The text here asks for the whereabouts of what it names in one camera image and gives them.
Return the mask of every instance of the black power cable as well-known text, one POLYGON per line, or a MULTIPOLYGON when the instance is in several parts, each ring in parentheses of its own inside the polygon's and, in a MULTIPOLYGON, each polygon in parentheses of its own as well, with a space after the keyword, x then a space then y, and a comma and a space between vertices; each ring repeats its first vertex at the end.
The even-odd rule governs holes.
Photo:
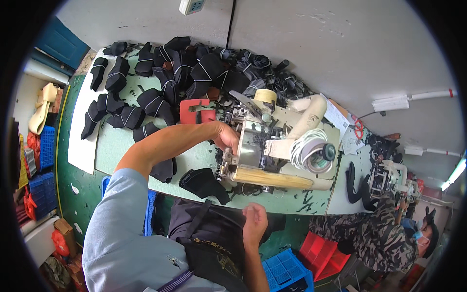
POLYGON ((233 2, 232 2, 232 14, 230 14, 229 32, 227 32, 226 49, 229 48, 230 31, 232 30, 232 22, 234 21, 234 12, 235 12, 235 6, 236 5, 237 5, 237 0, 233 0, 233 2))

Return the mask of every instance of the paper document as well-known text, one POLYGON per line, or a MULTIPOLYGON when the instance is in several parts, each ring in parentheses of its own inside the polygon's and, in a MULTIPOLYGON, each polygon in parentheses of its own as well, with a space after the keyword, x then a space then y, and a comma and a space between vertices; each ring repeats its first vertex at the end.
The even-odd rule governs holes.
POLYGON ((345 155, 357 155, 357 150, 365 146, 365 143, 363 143, 361 139, 358 139, 357 136, 355 136, 354 130, 349 128, 345 131, 341 145, 345 155))
POLYGON ((349 126, 349 121, 347 120, 347 117, 345 117, 343 114, 340 113, 340 111, 326 98, 327 101, 327 110, 326 113, 324 114, 324 117, 327 118, 328 121, 330 121, 336 128, 339 129, 340 134, 339 134, 339 143, 342 141, 342 137, 344 136, 348 126, 349 126))

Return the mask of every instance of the power strip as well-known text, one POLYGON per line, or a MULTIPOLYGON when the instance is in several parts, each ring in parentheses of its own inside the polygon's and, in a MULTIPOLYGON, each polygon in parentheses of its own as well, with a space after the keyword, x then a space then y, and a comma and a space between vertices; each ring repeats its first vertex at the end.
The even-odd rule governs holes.
POLYGON ((184 15, 193 14, 203 9, 205 0, 182 0, 180 2, 180 10, 184 15))

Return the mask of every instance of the blue door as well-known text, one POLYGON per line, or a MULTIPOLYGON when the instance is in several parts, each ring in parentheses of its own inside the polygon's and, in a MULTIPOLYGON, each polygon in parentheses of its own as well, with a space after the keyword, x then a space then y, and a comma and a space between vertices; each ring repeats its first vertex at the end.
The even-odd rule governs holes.
POLYGON ((73 69, 78 68, 89 51, 88 45, 75 36, 56 16, 44 27, 35 46, 73 69))

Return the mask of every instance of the beige tape roll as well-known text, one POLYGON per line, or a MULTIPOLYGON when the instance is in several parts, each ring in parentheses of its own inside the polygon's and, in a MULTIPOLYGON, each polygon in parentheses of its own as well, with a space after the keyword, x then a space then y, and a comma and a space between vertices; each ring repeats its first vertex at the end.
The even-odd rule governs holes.
POLYGON ((277 103, 277 94, 269 89, 258 89, 255 93, 255 100, 264 101, 271 103, 274 101, 274 104, 277 103))

